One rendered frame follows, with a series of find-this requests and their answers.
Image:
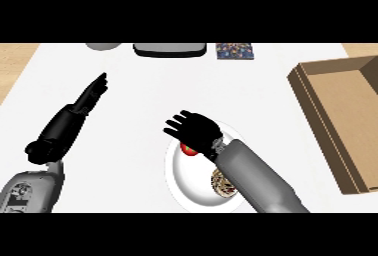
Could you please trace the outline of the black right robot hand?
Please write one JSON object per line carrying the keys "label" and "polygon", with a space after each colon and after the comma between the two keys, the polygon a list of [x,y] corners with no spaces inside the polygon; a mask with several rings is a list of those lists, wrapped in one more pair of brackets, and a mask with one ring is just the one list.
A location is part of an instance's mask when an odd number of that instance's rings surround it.
{"label": "black right robot hand", "polygon": [[223,144],[223,133],[217,123],[204,115],[182,110],[165,124],[168,128],[162,131],[214,162]]}

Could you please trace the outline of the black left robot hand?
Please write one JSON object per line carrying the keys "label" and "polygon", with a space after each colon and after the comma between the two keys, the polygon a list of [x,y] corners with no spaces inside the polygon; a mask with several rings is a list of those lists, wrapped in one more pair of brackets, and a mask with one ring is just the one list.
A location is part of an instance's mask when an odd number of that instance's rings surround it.
{"label": "black left robot hand", "polygon": [[108,90],[106,87],[106,73],[102,73],[100,76],[94,79],[94,81],[87,86],[84,92],[81,93],[74,105],[72,105],[72,112],[87,115],[89,112],[93,110],[99,98],[105,91]]}

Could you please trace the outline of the red tomato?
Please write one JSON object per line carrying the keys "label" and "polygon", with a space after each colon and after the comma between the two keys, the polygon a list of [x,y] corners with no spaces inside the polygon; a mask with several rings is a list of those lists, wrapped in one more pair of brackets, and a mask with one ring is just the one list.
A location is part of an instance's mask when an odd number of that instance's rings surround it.
{"label": "red tomato", "polygon": [[192,148],[189,148],[185,144],[180,144],[180,149],[186,156],[195,156],[198,154],[198,152]]}

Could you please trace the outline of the white plate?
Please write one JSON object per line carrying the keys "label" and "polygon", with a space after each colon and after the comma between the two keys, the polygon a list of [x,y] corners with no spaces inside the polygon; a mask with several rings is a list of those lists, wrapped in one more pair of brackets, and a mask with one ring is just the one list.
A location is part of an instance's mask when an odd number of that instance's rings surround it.
{"label": "white plate", "polygon": [[202,154],[187,156],[173,139],[165,153],[165,181],[171,195],[187,212],[230,213],[244,203],[239,193],[221,197],[211,186],[217,167]]}

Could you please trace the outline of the colourful printed box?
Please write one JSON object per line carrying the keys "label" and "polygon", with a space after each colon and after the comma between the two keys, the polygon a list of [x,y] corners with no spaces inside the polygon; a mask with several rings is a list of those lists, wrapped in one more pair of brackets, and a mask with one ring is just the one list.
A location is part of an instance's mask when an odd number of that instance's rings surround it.
{"label": "colourful printed box", "polygon": [[217,58],[221,60],[252,60],[254,52],[249,43],[217,43]]}

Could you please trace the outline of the brown cardboard box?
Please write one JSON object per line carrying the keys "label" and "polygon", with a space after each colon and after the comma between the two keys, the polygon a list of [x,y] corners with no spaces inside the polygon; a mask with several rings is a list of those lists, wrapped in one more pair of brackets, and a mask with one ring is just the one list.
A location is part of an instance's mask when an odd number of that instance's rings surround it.
{"label": "brown cardboard box", "polygon": [[378,192],[378,56],[300,63],[288,81],[340,191]]}

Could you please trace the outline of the grey round bowl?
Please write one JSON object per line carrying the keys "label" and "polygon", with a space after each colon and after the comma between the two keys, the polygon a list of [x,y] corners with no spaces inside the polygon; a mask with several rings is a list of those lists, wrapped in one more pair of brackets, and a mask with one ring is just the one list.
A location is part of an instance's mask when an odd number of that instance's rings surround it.
{"label": "grey round bowl", "polygon": [[96,51],[106,51],[115,49],[121,43],[86,43],[86,46]]}

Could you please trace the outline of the brown patterned round food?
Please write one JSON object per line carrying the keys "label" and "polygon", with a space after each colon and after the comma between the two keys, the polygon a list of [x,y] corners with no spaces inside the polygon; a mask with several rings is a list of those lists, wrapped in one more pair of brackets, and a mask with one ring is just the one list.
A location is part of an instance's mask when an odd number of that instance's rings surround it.
{"label": "brown patterned round food", "polygon": [[211,187],[223,198],[230,198],[238,193],[235,186],[218,170],[214,170],[211,174]]}

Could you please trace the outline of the grey and black appliance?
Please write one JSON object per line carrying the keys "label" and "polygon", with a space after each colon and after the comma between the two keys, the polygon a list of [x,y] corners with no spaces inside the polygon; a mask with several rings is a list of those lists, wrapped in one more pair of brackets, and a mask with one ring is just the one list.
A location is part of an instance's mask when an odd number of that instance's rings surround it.
{"label": "grey and black appliance", "polygon": [[205,43],[134,43],[139,56],[155,58],[201,57],[207,52]]}

